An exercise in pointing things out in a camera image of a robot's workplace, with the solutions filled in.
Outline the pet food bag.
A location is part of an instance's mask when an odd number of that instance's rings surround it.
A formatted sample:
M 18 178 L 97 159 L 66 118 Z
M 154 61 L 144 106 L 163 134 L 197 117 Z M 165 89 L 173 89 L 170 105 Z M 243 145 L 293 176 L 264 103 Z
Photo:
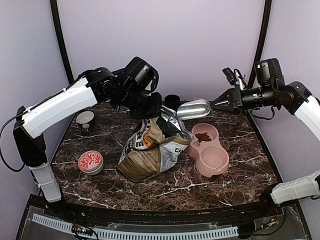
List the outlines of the pet food bag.
M 193 139 L 177 112 L 162 106 L 160 116 L 141 120 L 123 147 L 117 170 L 133 183 L 144 182 L 174 167 Z

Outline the metal scoop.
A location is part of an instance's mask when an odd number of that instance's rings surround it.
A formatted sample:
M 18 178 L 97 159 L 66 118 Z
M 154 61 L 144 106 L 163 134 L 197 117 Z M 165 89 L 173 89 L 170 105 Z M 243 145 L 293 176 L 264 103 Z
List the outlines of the metal scoop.
M 192 120 L 206 117 L 211 111 L 208 100 L 197 99 L 183 103 L 177 109 L 177 116 L 181 120 Z

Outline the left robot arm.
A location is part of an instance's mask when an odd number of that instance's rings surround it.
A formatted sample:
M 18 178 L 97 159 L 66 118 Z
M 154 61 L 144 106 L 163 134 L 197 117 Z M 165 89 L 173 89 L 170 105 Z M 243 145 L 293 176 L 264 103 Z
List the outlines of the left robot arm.
M 28 167 L 51 210 L 67 218 L 70 206 L 56 181 L 46 155 L 43 133 L 67 117 L 89 107 L 109 102 L 123 106 L 133 119 L 149 119 L 161 114 L 162 96 L 156 92 L 158 71 L 140 57 L 134 57 L 126 67 L 110 71 L 99 67 L 83 72 L 66 88 L 41 102 L 21 106 L 14 117 L 13 137 L 23 165 Z

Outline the pink double pet bowl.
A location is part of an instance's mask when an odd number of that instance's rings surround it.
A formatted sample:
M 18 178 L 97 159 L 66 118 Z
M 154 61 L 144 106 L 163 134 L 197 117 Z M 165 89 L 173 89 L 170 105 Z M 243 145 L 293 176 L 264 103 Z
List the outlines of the pink double pet bowl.
M 217 128 L 208 123 L 199 123 L 192 128 L 191 132 L 194 138 L 186 152 L 195 160 L 198 172 L 207 178 L 225 175 L 229 170 L 230 157 L 220 143 Z M 204 132 L 210 135 L 211 141 L 198 142 L 195 134 Z

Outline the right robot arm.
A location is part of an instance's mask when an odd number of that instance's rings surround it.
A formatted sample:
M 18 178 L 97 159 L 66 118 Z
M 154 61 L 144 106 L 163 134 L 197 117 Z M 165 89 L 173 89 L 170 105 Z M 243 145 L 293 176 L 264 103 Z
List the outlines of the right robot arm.
M 299 81 L 286 84 L 280 63 L 276 58 L 256 61 L 253 69 L 259 87 L 244 85 L 243 77 L 230 68 L 222 71 L 232 86 L 211 102 L 213 110 L 232 114 L 262 107 L 284 107 L 300 120 L 316 137 L 320 138 L 320 101 Z M 266 217 L 275 205 L 304 198 L 316 199 L 320 195 L 320 171 L 292 181 L 269 186 L 255 205 L 255 213 Z

